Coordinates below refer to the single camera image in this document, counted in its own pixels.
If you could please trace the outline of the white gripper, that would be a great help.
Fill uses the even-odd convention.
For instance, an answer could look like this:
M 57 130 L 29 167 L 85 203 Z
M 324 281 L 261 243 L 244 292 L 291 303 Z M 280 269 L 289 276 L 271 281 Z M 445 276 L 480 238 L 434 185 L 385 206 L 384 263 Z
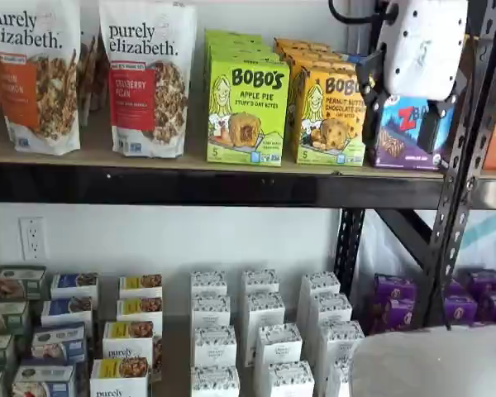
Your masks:
M 451 93 L 460 63 L 468 15 L 467 1 L 390 1 L 378 49 L 355 66 L 366 106 L 362 140 L 374 144 L 390 95 L 427 99 L 417 146 L 434 151 L 442 121 L 454 111 Z

